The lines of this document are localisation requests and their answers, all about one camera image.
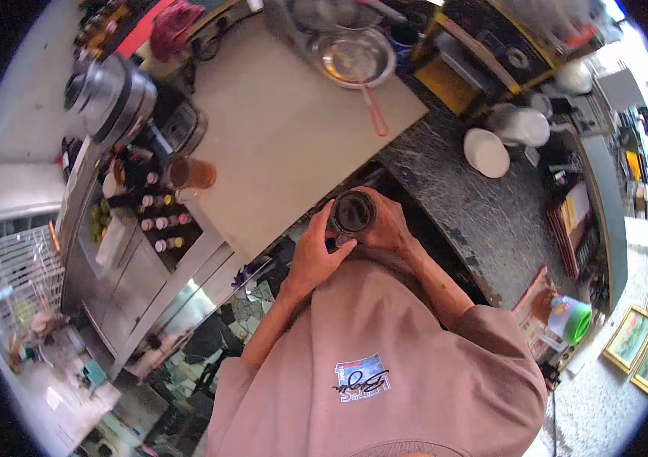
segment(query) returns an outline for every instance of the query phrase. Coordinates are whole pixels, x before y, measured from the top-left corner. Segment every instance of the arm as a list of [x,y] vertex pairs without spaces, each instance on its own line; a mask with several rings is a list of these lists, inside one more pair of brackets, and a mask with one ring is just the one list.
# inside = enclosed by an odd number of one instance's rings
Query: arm
[[320,212],[311,217],[309,227],[296,243],[291,270],[281,284],[278,297],[243,350],[241,359],[256,370],[263,365],[283,334],[296,305],[329,278],[357,245],[356,240],[349,240],[336,252],[327,252],[324,244],[326,223],[333,202],[334,200],[329,201]]
[[271,309],[263,316],[260,325],[255,329],[255,333],[250,337],[250,341],[243,349],[240,358],[258,370],[274,348],[278,338],[281,338],[296,305],[304,297],[306,295],[302,295],[301,291],[296,290],[287,280],[284,281],[281,284],[278,297],[276,297]]
[[374,227],[360,241],[367,246],[392,251],[405,260],[431,299],[438,320],[446,327],[454,328],[474,303],[410,233],[400,203],[368,187],[358,187],[357,190],[366,192],[377,206]]
[[418,240],[409,243],[400,257],[426,290],[438,320],[449,329],[456,327],[466,311],[474,306],[471,298],[431,259]]

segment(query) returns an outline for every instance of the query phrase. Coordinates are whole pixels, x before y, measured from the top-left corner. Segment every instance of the countertop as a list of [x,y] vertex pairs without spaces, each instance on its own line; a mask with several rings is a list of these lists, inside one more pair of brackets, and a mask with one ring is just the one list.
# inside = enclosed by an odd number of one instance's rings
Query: countertop
[[373,89],[390,127],[378,137],[362,93],[320,75],[262,14],[226,34],[197,75],[192,100],[210,123],[191,157],[217,168],[198,202],[247,262],[426,112],[391,78]]
[[429,108],[375,156],[438,225],[492,306],[511,310],[542,265],[574,294],[545,213],[546,191],[524,156],[505,176],[482,176],[463,154],[465,125],[420,81],[403,82]]

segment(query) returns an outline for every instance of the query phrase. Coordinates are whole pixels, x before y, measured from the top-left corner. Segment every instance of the amber liquid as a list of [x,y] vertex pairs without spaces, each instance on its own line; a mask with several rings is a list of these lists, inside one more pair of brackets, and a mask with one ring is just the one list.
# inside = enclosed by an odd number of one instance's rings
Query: amber liquid
[[178,158],[169,165],[169,181],[177,189],[207,189],[215,183],[217,171],[208,161]]

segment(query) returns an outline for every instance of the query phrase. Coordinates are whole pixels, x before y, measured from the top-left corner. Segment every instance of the red cloth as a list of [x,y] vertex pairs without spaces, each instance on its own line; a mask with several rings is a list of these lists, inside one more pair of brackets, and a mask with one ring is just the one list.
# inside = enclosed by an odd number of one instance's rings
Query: red cloth
[[124,41],[118,45],[115,52],[121,54],[126,59],[131,57],[131,55],[135,53],[152,35],[152,27],[154,26],[154,18],[156,15],[164,11],[167,6],[172,5],[173,2],[174,0],[159,0],[159,2],[136,23],[136,27],[134,27],[131,33],[126,36]]
[[190,5],[186,0],[178,0],[155,17],[148,43],[156,60],[168,61],[172,54],[177,54],[187,47],[185,32],[204,10],[204,6]]

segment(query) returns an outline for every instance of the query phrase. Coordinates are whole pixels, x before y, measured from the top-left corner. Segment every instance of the white cutting board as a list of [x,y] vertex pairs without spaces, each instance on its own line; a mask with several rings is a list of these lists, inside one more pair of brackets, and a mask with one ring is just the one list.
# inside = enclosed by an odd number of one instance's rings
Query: white cutting board
[[238,24],[198,65],[192,95],[209,117],[192,157],[217,168],[199,203],[246,262],[427,112],[393,76],[373,90],[390,127],[378,137],[362,93],[320,75],[262,16]]

